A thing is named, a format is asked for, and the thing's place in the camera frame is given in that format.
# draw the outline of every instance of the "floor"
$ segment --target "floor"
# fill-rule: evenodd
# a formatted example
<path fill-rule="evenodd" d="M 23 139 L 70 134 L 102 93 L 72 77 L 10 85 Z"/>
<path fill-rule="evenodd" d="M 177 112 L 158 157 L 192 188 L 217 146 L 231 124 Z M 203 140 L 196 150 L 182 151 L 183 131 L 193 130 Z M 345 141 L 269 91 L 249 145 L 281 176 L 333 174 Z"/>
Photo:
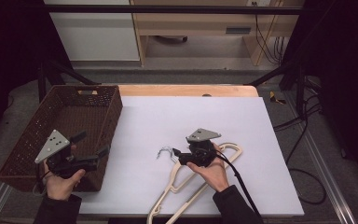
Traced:
<path fill-rule="evenodd" d="M 204 83 L 204 84 L 244 84 L 265 75 L 276 67 L 267 60 L 261 66 L 252 66 L 240 37 L 222 38 L 218 36 L 190 36 L 187 42 L 181 40 L 154 37 L 150 40 L 145 66 L 134 63 L 75 63 L 76 70 L 94 81 L 103 83 Z M 281 77 L 275 77 L 259 86 L 258 92 L 265 100 L 266 108 L 273 126 L 284 123 L 296 116 L 293 109 L 293 91 L 280 91 L 278 83 Z M 76 82 L 65 77 L 67 82 Z M 277 101 L 271 101 L 270 93 L 275 93 Z M 312 91 L 306 91 L 306 97 Z M 0 124 L 0 167 L 21 135 L 27 120 L 38 107 L 35 82 L 28 83 L 10 94 L 11 106 L 7 109 Z M 302 125 L 276 132 L 287 158 L 293 145 L 304 128 Z M 299 168 L 321 179 L 321 164 L 315 162 L 312 147 L 320 152 L 329 168 L 334 183 L 339 189 L 349 217 L 341 216 L 336 206 L 339 197 L 329 193 L 321 204 L 302 203 L 305 216 L 289 218 L 266 218 L 266 223 L 358 223 L 358 166 L 355 161 L 340 157 L 339 144 L 328 126 L 323 114 L 315 113 L 309 118 L 308 132 L 300 142 L 290 160 L 290 168 Z M 323 191 L 317 181 L 309 175 L 292 172 L 292 178 L 299 195 L 307 201 L 319 201 Z M 0 223 L 32 223 L 32 217 L 40 203 L 40 198 L 30 193 L 8 189 L 6 204 L 1 207 Z M 107 223 L 103 217 L 79 216 L 79 223 Z"/>

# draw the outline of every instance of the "wooden edge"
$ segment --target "wooden edge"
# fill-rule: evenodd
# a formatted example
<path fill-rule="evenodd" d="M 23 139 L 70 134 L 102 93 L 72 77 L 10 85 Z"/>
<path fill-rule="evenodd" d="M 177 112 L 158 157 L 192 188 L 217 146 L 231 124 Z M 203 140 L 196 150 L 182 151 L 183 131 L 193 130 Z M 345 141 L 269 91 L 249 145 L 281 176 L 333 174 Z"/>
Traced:
<path fill-rule="evenodd" d="M 119 85 L 122 96 L 258 97 L 254 86 L 233 85 Z"/>

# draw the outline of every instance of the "gray floor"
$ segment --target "gray floor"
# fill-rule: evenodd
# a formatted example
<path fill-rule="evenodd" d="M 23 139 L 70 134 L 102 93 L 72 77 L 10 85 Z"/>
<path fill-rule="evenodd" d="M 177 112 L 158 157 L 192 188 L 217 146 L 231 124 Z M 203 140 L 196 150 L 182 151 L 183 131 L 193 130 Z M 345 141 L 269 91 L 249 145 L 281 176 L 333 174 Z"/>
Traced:
<path fill-rule="evenodd" d="M 274 67 L 266 62 L 262 66 L 253 67 L 240 37 L 225 39 L 213 36 L 190 36 L 186 43 L 153 38 L 150 41 L 147 57 L 144 67 L 124 63 L 111 67 L 112 64 L 105 63 L 104 66 L 99 64 L 97 70 L 95 64 L 89 63 L 88 66 L 78 64 L 76 69 L 85 77 L 103 83 L 242 84 L 263 76 Z M 69 77 L 65 79 L 68 82 L 75 82 Z M 291 91 L 279 91 L 276 85 L 279 80 L 279 77 L 273 78 L 258 88 L 260 96 L 265 99 L 273 125 L 281 124 L 294 117 L 289 104 L 272 103 L 269 99 L 270 91 L 274 91 L 278 99 L 293 95 Z M 0 168 L 38 107 L 35 81 L 18 87 L 10 95 L 12 98 L 10 97 L 9 101 L 13 99 L 13 104 L 7 109 L 0 123 Z M 310 117 L 309 132 L 358 223 L 358 165 L 355 161 L 344 160 L 340 157 L 339 145 L 323 115 L 314 114 Z M 295 126 L 276 134 L 282 154 L 287 157 L 299 137 L 299 129 Z M 289 167 L 318 175 L 304 141 L 298 146 Z M 292 177 L 302 197 L 311 201 L 320 199 L 321 189 L 314 180 L 297 173 L 292 173 Z M 39 203 L 40 198 L 31 193 L 13 189 L 0 214 L 0 223 L 9 221 L 13 223 L 13 220 L 15 223 L 29 222 L 30 218 L 34 217 Z M 305 216 L 266 219 L 266 223 L 341 223 L 329 199 L 320 205 L 307 203 L 302 203 L 302 205 Z M 79 220 L 89 219 L 107 220 L 106 218 L 79 217 Z"/>

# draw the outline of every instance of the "white cabinet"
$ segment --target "white cabinet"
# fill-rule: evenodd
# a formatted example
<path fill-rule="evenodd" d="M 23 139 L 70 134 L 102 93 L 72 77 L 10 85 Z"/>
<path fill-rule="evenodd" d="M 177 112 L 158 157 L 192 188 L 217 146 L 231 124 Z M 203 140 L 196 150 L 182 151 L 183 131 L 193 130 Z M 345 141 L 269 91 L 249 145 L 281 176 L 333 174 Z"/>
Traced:
<path fill-rule="evenodd" d="M 45 0 L 46 4 L 129 5 L 128 0 Z M 139 61 L 130 13 L 50 13 L 71 61 Z"/>

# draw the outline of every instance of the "black pole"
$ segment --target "black pole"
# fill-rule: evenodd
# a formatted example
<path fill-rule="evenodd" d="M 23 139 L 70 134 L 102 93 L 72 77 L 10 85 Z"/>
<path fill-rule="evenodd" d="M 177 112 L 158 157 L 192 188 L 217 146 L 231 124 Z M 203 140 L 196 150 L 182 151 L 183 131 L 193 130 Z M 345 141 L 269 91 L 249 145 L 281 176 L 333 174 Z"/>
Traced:
<path fill-rule="evenodd" d="M 25 10 L 59 13 L 179 13 L 305 15 L 321 11 L 303 7 L 127 6 L 127 5 L 24 5 Z"/>

